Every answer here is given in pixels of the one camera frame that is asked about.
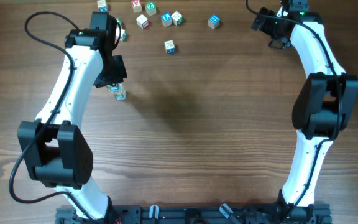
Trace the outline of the blue K wooden block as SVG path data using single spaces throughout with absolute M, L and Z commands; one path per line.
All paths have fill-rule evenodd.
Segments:
M 120 86 L 119 86 L 119 84 L 106 85 L 106 88 L 107 88 L 110 92 L 120 91 Z

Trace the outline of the green base tower block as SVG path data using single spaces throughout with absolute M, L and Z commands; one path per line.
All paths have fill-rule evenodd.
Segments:
M 114 97 L 117 100 L 125 100 L 126 99 L 126 94 L 125 93 L 115 93 Z

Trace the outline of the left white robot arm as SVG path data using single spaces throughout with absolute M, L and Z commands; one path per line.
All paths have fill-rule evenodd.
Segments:
M 107 12 L 94 12 L 87 29 L 74 27 L 65 37 L 64 63 L 58 80 L 36 118 L 17 130 L 18 163 L 29 176 L 72 208 L 57 212 L 58 223 L 121 223 L 111 199 L 91 176 L 93 153 L 81 133 L 92 88 L 119 87 L 127 77 L 123 59 L 114 55 L 122 29 Z

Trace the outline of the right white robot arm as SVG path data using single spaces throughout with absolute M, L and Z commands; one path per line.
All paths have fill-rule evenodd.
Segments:
M 270 47 L 294 47 L 306 75 L 292 109 L 296 148 L 290 174 L 280 192 L 281 221 L 295 212 L 315 210 L 314 190 L 324 158 L 349 122 L 358 94 L 358 77 L 337 62 L 325 36 L 323 20 L 307 1 L 281 1 L 278 12 L 252 11 L 251 28 L 270 36 Z

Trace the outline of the plain green-sided wooden block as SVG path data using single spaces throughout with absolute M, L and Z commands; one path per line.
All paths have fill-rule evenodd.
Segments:
M 120 41 L 125 41 L 126 37 L 127 37 L 127 32 L 124 29 L 117 27 L 116 40 L 120 39 Z

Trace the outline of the red-sided wooden block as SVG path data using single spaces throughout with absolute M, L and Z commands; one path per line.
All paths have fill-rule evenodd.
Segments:
M 145 29 L 149 25 L 149 20 L 143 14 L 136 18 L 136 22 L 142 29 Z

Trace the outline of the blue-sided picture block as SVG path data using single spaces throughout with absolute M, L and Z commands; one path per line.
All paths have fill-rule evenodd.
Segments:
M 165 41 L 164 47 L 167 54 L 174 54 L 176 52 L 176 48 L 173 40 Z

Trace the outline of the blue far right block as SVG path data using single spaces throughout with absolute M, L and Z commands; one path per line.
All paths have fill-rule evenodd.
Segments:
M 209 19 L 208 19 L 208 26 L 212 29 L 216 29 L 218 27 L 220 23 L 220 17 L 218 17 L 217 15 L 213 14 Z

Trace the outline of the blue X wooden block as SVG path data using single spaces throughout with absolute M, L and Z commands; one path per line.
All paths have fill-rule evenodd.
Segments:
M 106 0 L 97 0 L 99 12 L 108 12 L 108 5 Z

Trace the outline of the red V wooden block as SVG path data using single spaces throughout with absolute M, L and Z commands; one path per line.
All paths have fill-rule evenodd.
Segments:
M 134 13 L 142 12 L 142 4 L 140 0 L 132 0 L 131 5 Z

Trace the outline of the green Z wooden block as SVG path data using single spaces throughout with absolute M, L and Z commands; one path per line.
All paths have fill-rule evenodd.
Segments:
M 157 13 L 157 7 L 154 2 L 149 2 L 145 4 L 145 10 L 149 16 L 152 16 Z

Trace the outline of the blue L wooden block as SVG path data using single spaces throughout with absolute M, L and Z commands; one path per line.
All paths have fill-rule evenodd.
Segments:
M 161 15 L 162 24 L 164 27 L 168 27 L 173 24 L 171 14 L 169 12 Z

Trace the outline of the green-sided picture block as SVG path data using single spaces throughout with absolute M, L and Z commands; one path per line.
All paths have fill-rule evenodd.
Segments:
M 183 16 L 178 11 L 172 14 L 172 21 L 176 26 L 179 26 L 183 22 Z

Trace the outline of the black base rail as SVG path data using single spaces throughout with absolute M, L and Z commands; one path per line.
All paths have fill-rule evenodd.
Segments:
M 278 223 L 280 214 L 273 205 L 220 207 L 151 207 L 115 206 L 119 219 L 114 223 L 128 224 L 192 224 L 192 223 Z M 284 223 L 332 224 L 328 204 L 298 207 Z

